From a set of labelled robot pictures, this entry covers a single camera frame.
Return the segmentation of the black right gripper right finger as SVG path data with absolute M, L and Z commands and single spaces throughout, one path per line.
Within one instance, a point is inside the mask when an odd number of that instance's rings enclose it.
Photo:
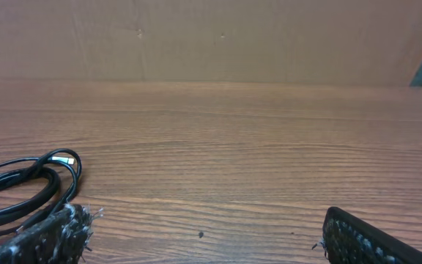
M 331 264 L 422 264 L 422 252 L 338 207 L 327 209 L 322 238 Z

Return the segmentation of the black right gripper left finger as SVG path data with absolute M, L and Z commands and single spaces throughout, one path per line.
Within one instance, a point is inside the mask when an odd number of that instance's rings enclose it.
M 67 204 L 0 245 L 0 264 L 77 264 L 89 248 L 92 222 L 102 216 L 102 210 Z

